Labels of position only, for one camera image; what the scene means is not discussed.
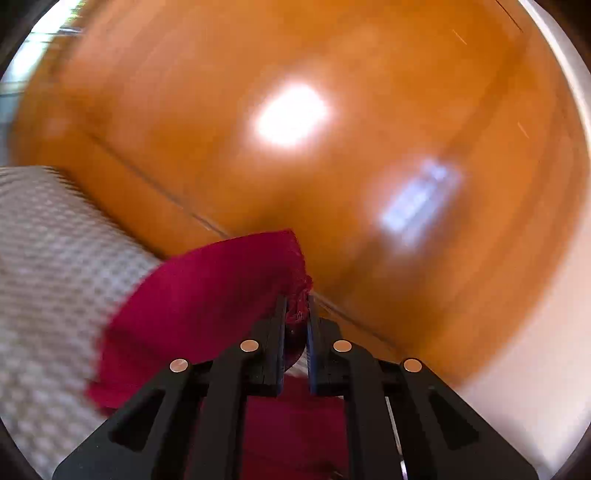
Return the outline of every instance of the red fabric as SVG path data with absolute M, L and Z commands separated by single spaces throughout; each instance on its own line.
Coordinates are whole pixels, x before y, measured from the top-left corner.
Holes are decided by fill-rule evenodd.
M 175 358 L 201 363 L 240 341 L 288 298 L 287 324 L 307 316 L 311 278 L 291 231 L 219 242 L 163 263 L 106 328 L 87 394 L 118 408 Z M 326 480 L 347 467 L 343 404 L 314 398 L 307 381 L 286 376 L 279 399 L 250 398 L 242 478 Z

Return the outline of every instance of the glossy wooden tabletop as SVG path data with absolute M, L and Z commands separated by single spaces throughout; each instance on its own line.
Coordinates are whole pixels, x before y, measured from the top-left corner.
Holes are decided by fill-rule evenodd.
M 12 145 L 163 256 L 293 229 L 345 335 L 448 381 L 518 328 L 587 185 L 513 0 L 105 1 L 44 59 Z

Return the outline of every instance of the copper rivet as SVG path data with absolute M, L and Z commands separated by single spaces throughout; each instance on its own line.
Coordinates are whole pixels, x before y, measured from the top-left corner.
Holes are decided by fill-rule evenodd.
M 189 362 L 187 362 L 184 358 L 177 358 L 170 362 L 170 369 L 178 374 L 179 372 L 184 372 L 189 367 Z
M 337 352 L 345 353 L 351 350 L 353 346 L 351 345 L 351 342 L 348 342 L 347 340 L 337 340 L 333 343 L 333 348 Z
M 243 352 L 254 352 L 258 349 L 258 342 L 256 340 L 244 340 L 240 344 L 240 350 Z
M 419 362 L 416 358 L 409 358 L 408 360 L 404 361 L 404 369 L 407 372 L 417 373 L 420 372 L 423 368 L 423 364 Z

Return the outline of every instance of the red cloth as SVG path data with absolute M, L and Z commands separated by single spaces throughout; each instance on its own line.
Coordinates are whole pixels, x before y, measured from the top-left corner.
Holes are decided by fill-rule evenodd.
M 293 232 L 219 242 L 163 263 L 105 329 L 87 394 L 118 408 L 175 358 L 201 363 L 240 341 L 288 298 L 286 323 L 307 316 L 311 278 Z M 242 478 L 326 480 L 347 468 L 343 403 L 314 398 L 307 381 L 286 376 L 278 399 L 248 401 Z

